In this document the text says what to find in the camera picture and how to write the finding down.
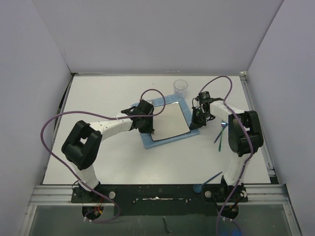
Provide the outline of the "blue grid placemat cloth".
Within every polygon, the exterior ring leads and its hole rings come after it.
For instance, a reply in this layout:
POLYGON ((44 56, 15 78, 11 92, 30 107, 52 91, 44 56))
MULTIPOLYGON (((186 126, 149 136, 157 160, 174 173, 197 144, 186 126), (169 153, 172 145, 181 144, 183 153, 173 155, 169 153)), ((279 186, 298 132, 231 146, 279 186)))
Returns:
MULTIPOLYGON (((187 121, 188 126, 190 126, 191 123, 191 111, 190 108, 188 107, 186 101, 184 99, 179 99, 178 97, 176 97, 175 95, 168 95, 165 97, 166 100, 166 104, 170 104, 170 103, 174 103, 174 102, 179 102, 180 107, 184 113, 185 119, 187 121)), ((186 133, 184 135, 180 135, 177 137, 173 137, 173 138, 169 138, 169 139, 165 139, 165 140, 161 140, 161 141, 153 141, 151 134, 140 134, 140 137, 142 139, 143 145, 145 149, 149 149, 149 148, 154 148, 157 146, 161 146, 167 143, 171 143, 171 142, 176 142, 182 139, 186 139, 186 138, 191 138, 193 136, 199 135, 200 131, 199 130, 190 130, 189 133, 186 133)))

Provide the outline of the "square white plate dark rim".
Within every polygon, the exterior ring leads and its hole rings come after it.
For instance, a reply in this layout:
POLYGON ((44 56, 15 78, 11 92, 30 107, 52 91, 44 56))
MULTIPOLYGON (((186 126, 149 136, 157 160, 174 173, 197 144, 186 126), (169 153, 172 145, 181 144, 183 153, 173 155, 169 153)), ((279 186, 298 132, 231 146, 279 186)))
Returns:
POLYGON ((153 141, 161 141, 190 132, 179 102, 166 104, 163 112, 153 117, 153 141))

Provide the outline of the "clear drinking glass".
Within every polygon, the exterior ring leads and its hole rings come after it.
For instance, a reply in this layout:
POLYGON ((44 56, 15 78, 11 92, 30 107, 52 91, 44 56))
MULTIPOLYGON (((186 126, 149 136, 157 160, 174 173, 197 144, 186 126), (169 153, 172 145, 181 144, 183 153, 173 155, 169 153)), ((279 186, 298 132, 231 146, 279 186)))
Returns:
POLYGON ((185 98, 188 83, 185 80, 178 79, 173 83, 174 95, 178 98, 185 98))

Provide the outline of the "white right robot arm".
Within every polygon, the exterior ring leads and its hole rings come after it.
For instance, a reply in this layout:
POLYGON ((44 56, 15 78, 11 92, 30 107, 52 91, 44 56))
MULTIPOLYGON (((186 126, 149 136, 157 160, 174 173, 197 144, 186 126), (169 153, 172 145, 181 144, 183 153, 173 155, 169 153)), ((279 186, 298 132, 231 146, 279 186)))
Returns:
POLYGON ((226 185, 220 187, 219 195, 223 200, 231 201, 237 195, 234 185, 244 182, 247 164, 264 143, 258 114, 254 110, 244 111, 229 106, 222 98, 212 98, 207 91, 200 92, 193 100, 198 105, 192 107, 190 130, 206 126, 215 118, 227 123, 228 144, 237 157, 232 158, 223 174, 226 185))

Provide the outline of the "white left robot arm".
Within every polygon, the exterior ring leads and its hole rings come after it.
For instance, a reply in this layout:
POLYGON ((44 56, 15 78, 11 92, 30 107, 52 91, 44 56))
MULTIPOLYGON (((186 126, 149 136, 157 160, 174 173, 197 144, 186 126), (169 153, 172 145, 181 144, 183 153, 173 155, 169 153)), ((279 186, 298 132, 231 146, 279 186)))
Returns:
POLYGON ((87 201, 95 202, 100 197, 100 189, 97 187, 99 180, 93 163, 101 142, 134 129, 140 133, 154 133, 153 111, 152 102, 141 100, 137 106, 122 110, 114 119, 92 123, 83 120, 76 122, 62 146, 62 153, 80 178, 79 185, 84 189, 82 195, 87 201))

